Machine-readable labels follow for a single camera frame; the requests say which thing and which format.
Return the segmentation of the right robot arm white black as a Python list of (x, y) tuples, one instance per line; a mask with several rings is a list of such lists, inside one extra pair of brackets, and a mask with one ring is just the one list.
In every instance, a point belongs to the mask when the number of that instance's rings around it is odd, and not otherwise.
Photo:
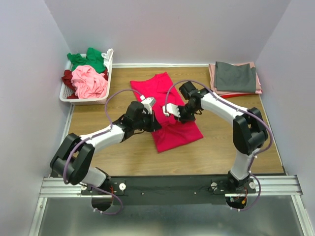
[(237, 106), (206, 88), (198, 90), (191, 81), (182, 84), (179, 91), (188, 101), (185, 105), (172, 109), (173, 115), (180, 122), (194, 121), (195, 115), (200, 115), (205, 110), (231, 124), (237, 153), (225, 184), (228, 191), (239, 192), (249, 182), (253, 160), (268, 139), (268, 130), (260, 110)]

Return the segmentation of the crimson red t shirt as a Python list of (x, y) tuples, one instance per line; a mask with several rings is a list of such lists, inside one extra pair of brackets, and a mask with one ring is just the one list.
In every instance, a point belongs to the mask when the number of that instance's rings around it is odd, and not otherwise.
[(140, 92), (145, 97), (153, 97), (156, 100), (153, 106), (157, 121), (161, 124), (162, 129), (152, 133), (157, 151), (159, 153), (195, 142), (203, 138), (202, 133), (194, 121), (181, 123), (174, 117), (166, 117), (162, 111), (165, 105), (165, 99), (175, 105), (184, 105), (184, 102), (173, 88), (167, 94), (173, 81), (167, 72), (156, 74), (154, 77), (144, 81), (130, 81), (132, 89)]

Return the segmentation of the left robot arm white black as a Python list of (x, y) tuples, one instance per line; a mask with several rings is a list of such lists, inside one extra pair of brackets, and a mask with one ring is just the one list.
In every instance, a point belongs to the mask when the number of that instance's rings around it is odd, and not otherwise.
[(155, 132), (161, 129), (153, 106), (156, 100), (148, 97), (141, 102), (132, 101), (127, 111), (108, 127), (91, 134), (68, 134), (50, 162), (50, 168), (62, 176), (66, 184), (92, 185), (98, 194), (109, 189), (108, 174), (92, 168), (93, 155), (119, 144), (139, 132)]

